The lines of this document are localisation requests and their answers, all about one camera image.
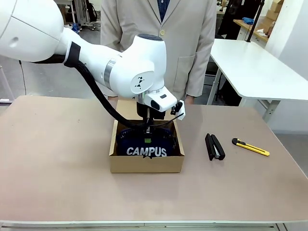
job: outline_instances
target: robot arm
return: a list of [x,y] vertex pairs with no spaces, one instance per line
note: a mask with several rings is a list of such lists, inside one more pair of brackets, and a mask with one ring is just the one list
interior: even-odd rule
[[53,0],[0,0],[0,55],[40,62],[53,55],[65,56],[72,44],[78,60],[94,79],[125,98],[164,112],[177,99],[164,86],[166,45],[162,39],[138,35],[125,52],[93,45],[68,28]]

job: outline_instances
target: blazer pocket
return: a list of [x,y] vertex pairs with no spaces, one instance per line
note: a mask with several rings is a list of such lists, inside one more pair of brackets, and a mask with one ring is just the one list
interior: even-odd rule
[[177,74],[175,76],[174,91],[181,92],[186,89],[188,74],[190,73],[195,55],[187,57],[179,57]]

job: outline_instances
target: black stapler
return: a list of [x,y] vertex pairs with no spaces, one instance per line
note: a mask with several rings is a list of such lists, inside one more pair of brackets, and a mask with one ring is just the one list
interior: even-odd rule
[[212,161],[214,158],[223,160],[226,157],[226,154],[215,135],[207,134],[205,137],[205,143],[210,161]]

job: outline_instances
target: blazer lapel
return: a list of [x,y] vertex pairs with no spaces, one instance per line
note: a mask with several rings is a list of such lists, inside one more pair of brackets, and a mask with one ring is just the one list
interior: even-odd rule
[[160,19],[160,13],[159,13],[159,9],[158,9],[158,3],[157,3],[157,0],[148,0],[156,17],[157,17],[157,20],[159,21],[159,23],[161,24],[162,21]]
[[175,8],[176,8],[176,6],[178,5],[179,2],[180,2],[180,0],[170,0],[170,3],[169,3],[168,8],[167,8],[167,12],[166,12],[166,15],[164,17],[164,20],[163,20],[162,24],[164,24],[165,21],[170,17],[170,15],[175,10]]

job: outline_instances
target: beige blazer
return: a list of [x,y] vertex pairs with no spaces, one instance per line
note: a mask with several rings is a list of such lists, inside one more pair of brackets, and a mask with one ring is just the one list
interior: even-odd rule
[[[165,86],[178,100],[202,94],[215,37],[216,0],[170,0],[161,22],[157,0],[102,0],[101,44],[126,50],[140,33],[161,37],[167,47]],[[115,94],[103,89],[108,96]]]

